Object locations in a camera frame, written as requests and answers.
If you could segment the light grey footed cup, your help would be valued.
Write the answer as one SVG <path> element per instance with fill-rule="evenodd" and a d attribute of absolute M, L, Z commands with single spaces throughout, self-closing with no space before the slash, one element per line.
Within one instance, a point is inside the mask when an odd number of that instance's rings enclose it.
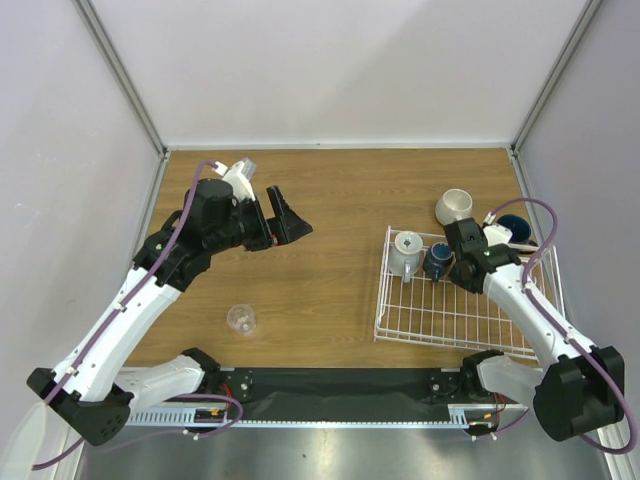
<path fill-rule="evenodd" d="M 413 231 L 399 232 L 390 243 L 388 269 L 403 283 L 409 283 L 422 263 L 422 237 Z"/>

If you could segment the small dark blue mug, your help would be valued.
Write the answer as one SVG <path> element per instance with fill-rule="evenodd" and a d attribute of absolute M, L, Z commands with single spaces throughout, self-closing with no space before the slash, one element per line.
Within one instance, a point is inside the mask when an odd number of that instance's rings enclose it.
<path fill-rule="evenodd" d="M 446 242 L 436 242 L 428 247 L 423 270 L 433 283 L 438 283 L 453 261 L 453 252 Z"/>

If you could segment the glossy dark blue mug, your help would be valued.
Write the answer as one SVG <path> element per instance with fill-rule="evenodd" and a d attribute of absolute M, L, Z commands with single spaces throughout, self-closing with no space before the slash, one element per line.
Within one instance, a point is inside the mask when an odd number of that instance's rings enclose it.
<path fill-rule="evenodd" d="M 497 219 L 497 223 L 512 233 L 511 242 L 520 245 L 538 246 L 532 237 L 532 229 L 528 221 L 514 214 L 505 214 Z"/>

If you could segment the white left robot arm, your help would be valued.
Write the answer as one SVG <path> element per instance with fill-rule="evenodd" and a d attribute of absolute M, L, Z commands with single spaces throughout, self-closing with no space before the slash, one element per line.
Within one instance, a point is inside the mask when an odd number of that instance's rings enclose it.
<path fill-rule="evenodd" d="M 222 179 L 202 179 L 150 235 L 133 259 L 119 294 L 76 349 L 55 368 L 37 368 L 28 386 L 92 446 L 109 442 L 138 411 L 193 395 L 213 398 L 219 364 L 198 348 L 126 376 L 121 368 L 159 316 L 211 266 L 213 256 L 242 247 L 256 252 L 310 234 L 277 186 L 267 190 L 274 215 Z"/>

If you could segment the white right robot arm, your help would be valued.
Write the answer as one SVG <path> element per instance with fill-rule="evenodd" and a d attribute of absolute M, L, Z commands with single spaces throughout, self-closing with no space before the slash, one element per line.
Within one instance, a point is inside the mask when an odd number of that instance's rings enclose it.
<path fill-rule="evenodd" d="M 455 221 L 444 232 L 455 258 L 450 280 L 503 310 L 540 364 L 529 368 L 496 351 L 481 355 L 460 377 L 462 394 L 473 402 L 505 395 L 531 409 L 555 441 L 620 422 L 626 407 L 621 354 L 578 332 L 531 279 L 532 261 L 505 243 L 489 243 L 474 219 Z"/>

